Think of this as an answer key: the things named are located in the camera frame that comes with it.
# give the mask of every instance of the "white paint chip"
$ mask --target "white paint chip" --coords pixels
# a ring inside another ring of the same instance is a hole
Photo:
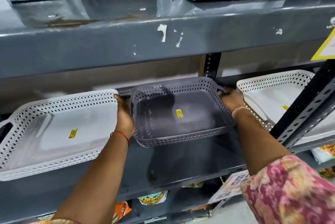
[[[332,17],[330,19],[330,25],[327,26],[327,29],[334,28],[335,27],[335,17]]]
[[[167,25],[166,24],[160,24],[157,28],[157,31],[162,31],[163,32],[163,38],[162,38],[162,42],[165,42],[165,38],[166,38],[166,28]]]
[[[180,37],[179,42],[177,43],[176,47],[180,47],[180,42],[182,41],[182,37]]]
[[[282,35],[283,34],[283,29],[277,29],[276,34]]]

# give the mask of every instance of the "perforated basket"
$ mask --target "perforated basket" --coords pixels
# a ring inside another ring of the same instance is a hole
[[[19,107],[0,122],[0,128],[13,124],[0,144],[0,180],[95,159],[115,129],[114,93],[114,89],[90,91]]]
[[[159,146],[227,132],[235,122],[208,77],[168,80],[132,89],[134,137],[143,147]]]
[[[285,109],[288,108],[303,88],[313,78],[314,73],[305,70],[292,70],[274,73],[259,77],[243,79],[237,82],[236,88],[241,91],[245,98],[246,106],[251,108],[251,112],[260,124],[270,131],[276,124]],[[287,104],[281,106],[276,102],[276,93],[290,95]],[[273,98],[262,98],[262,95],[271,95]]]

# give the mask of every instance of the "bangle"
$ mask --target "bangle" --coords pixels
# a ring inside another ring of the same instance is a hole
[[[238,110],[241,110],[241,109],[246,109],[248,111],[250,111],[250,108],[249,107],[237,107],[235,108],[235,110],[232,112],[232,117],[235,119],[235,115],[237,113]]]
[[[126,138],[127,142],[128,142],[128,147],[130,146],[129,139],[128,139],[128,137],[126,137],[125,134],[123,134],[122,132],[119,132],[119,131],[113,131],[109,137],[111,137],[113,133],[120,133],[121,135],[123,135]]]

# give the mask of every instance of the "hand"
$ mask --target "hand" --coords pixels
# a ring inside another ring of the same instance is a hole
[[[225,86],[224,89],[227,94],[221,91],[218,91],[217,93],[219,94],[222,103],[229,111],[233,112],[236,108],[245,106],[242,93],[227,86]]]
[[[118,101],[118,121],[115,131],[122,132],[126,137],[130,138],[134,134],[135,122],[130,115],[129,102],[117,94],[114,94],[114,98]]]

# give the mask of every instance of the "red thread bracelet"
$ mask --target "red thread bracelet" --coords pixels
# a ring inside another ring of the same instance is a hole
[[[126,137],[125,134],[123,134],[122,132],[119,132],[119,131],[113,131],[109,137],[111,137],[113,133],[120,133],[121,135],[123,135],[126,138],[127,142],[128,142],[128,147],[130,146],[129,139],[128,139],[128,137]]]

